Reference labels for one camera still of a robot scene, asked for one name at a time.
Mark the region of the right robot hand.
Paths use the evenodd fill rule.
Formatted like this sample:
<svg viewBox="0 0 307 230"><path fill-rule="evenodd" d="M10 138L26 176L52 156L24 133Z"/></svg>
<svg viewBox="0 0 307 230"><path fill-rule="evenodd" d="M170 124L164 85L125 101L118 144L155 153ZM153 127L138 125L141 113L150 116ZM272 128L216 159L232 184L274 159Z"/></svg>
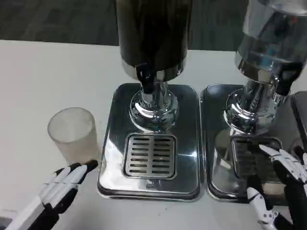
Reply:
<svg viewBox="0 0 307 230"><path fill-rule="evenodd" d="M297 146L294 151L297 158L283 149L273 149L266 145L259 148L269 155L273 168L285 185L284 195L287 200L292 222L280 212L273 210L273 205L265 195L260 178L251 175L247 181L248 203L257 216L257 222L263 230L305 230L307 228L307 153Z"/></svg>

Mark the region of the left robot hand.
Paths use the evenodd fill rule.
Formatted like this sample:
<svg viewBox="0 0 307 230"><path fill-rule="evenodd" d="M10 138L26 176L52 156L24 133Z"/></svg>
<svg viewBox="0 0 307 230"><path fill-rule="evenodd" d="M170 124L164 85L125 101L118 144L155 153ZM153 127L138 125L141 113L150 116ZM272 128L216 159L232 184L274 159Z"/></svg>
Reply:
<svg viewBox="0 0 307 230"><path fill-rule="evenodd" d="M41 190L6 227L7 230L51 230L74 201L79 185L98 161L73 163L51 175Z"/></svg>

